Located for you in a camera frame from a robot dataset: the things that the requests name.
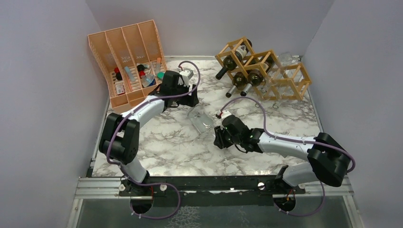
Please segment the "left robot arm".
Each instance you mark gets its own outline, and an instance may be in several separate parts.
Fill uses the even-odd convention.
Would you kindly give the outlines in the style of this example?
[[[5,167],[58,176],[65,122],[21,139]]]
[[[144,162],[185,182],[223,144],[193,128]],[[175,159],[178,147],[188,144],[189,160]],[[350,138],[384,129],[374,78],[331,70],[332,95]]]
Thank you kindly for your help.
[[[98,150],[112,164],[123,169],[124,175],[132,181],[132,190],[138,195],[144,195],[149,190],[149,173],[136,157],[140,129],[168,108],[198,104],[196,86],[189,83],[192,76],[192,70],[168,70],[163,81],[144,101],[123,114],[111,113],[106,118]]]

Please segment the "clear glass bottle silver cap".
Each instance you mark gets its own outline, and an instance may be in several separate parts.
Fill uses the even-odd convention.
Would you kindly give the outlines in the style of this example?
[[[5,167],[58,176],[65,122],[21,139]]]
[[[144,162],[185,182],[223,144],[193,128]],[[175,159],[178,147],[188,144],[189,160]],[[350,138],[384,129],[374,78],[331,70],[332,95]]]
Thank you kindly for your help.
[[[205,108],[199,104],[195,107],[192,107],[187,116],[197,132],[200,134],[210,130],[214,125],[214,121],[211,116],[206,112]]]

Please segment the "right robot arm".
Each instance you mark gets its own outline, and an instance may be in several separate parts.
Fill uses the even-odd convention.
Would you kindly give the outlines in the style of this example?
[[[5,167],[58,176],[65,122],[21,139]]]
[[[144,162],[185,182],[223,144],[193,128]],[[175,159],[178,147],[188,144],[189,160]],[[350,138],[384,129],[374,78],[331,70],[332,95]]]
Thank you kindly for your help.
[[[221,123],[214,128],[214,145],[220,149],[235,146],[243,153],[277,153],[304,160],[302,164],[281,168],[274,180],[274,187],[280,193],[314,181],[339,187],[344,176],[355,167],[352,156],[327,133],[316,137],[291,137],[262,128],[248,128],[230,113],[221,112],[217,117]]]

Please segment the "clear square glass bottle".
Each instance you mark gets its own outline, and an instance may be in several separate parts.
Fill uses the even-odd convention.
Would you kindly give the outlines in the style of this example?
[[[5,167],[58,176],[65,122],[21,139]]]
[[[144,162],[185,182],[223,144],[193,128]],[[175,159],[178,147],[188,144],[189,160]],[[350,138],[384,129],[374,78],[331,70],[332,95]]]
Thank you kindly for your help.
[[[271,79],[268,82],[263,81],[256,89],[258,90],[258,97],[261,101],[273,101],[272,108],[276,110],[279,109],[278,100],[281,98],[281,95]]]

